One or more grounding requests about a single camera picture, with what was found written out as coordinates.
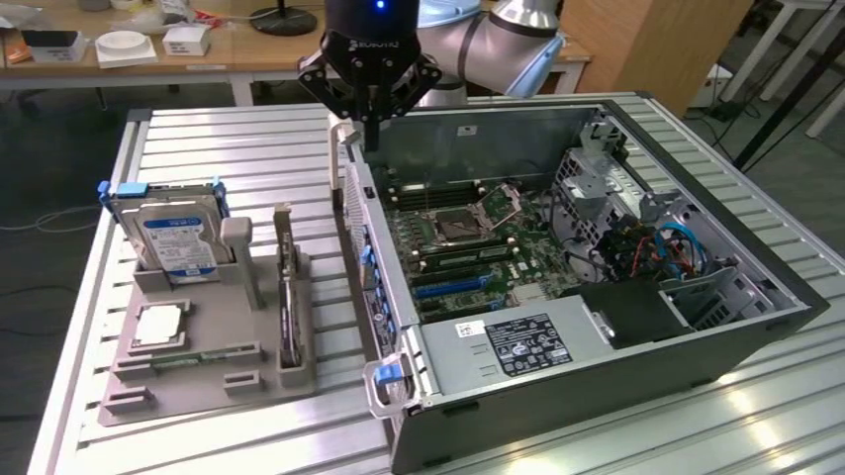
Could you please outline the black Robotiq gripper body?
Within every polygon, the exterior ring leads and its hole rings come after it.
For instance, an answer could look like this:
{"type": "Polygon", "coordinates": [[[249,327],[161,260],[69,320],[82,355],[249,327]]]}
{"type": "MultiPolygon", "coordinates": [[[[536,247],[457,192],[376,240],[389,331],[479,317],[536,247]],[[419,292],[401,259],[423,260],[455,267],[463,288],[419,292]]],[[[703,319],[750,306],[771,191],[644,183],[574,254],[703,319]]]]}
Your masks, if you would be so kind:
{"type": "Polygon", "coordinates": [[[343,81],[389,88],[421,55],[420,3],[412,0],[345,0],[324,3],[320,52],[343,81]]]}

